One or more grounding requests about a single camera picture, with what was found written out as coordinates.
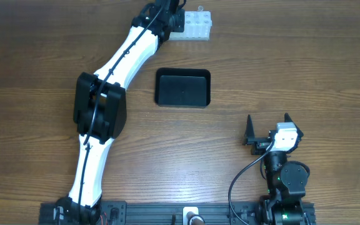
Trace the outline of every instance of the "table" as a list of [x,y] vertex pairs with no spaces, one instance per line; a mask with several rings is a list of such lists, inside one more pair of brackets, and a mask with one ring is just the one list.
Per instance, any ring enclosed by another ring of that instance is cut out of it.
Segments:
[[[0,223],[38,221],[70,190],[78,161],[76,79],[126,38],[149,0],[0,0]],[[211,11],[209,41],[168,41],[127,91],[127,122],[111,148],[103,199],[227,201],[247,115],[265,136],[289,113],[305,133],[293,160],[311,168],[304,201],[319,224],[360,224],[360,1],[190,0]],[[160,67],[211,72],[206,109],[154,103]],[[266,193],[259,167],[234,201]]]

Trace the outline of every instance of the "wood grain surface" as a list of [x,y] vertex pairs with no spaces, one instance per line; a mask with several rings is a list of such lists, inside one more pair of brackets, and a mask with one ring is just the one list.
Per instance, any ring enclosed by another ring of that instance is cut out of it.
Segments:
[[[0,0],[0,223],[34,224],[39,205],[70,190],[78,161],[76,79],[94,72],[150,0]],[[305,201],[319,224],[360,224],[360,0],[189,0],[211,11],[209,41],[168,41],[127,91],[127,123],[102,181],[103,199],[220,202],[255,159],[241,145],[248,114],[264,136],[288,112],[305,136]],[[160,67],[212,75],[206,109],[158,107]],[[235,201],[256,201],[258,166]]]

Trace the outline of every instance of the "wooden table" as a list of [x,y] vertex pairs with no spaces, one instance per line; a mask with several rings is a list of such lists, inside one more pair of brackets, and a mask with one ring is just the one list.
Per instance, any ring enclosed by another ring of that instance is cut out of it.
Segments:
[[[93,73],[150,0],[0,0],[0,223],[38,221],[70,190],[78,161],[76,79]],[[220,202],[250,163],[246,118],[267,134],[288,112],[305,136],[291,154],[311,168],[305,201],[319,224],[360,224],[360,1],[189,0],[212,13],[209,41],[166,42],[127,91],[103,199]],[[160,67],[212,74],[206,109],[154,103]],[[256,201],[255,166],[233,189]]]

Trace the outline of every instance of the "white connector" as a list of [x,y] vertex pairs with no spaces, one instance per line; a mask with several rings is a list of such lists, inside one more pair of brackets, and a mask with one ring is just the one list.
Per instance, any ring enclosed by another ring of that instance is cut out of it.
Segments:
[[184,32],[172,32],[169,40],[173,41],[207,41],[211,32],[211,12],[203,11],[199,6],[198,11],[186,11],[184,14]]

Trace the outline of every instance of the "wooden tabletop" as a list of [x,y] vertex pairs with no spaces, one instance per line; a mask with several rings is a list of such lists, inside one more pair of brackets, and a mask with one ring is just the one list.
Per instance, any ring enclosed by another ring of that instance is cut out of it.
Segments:
[[[79,141],[76,79],[107,62],[150,0],[0,0],[0,223],[38,221],[70,190]],[[319,224],[360,224],[360,1],[189,0],[211,11],[209,41],[168,41],[127,90],[127,122],[110,150],[103,199],[226,203],[247,115],[257,136],[289,113],[305,133],[293,160],[311,177]],[[161,67],[211,72],[206,109],[159,107]],[[235,201],[266,194],[259,166]]]

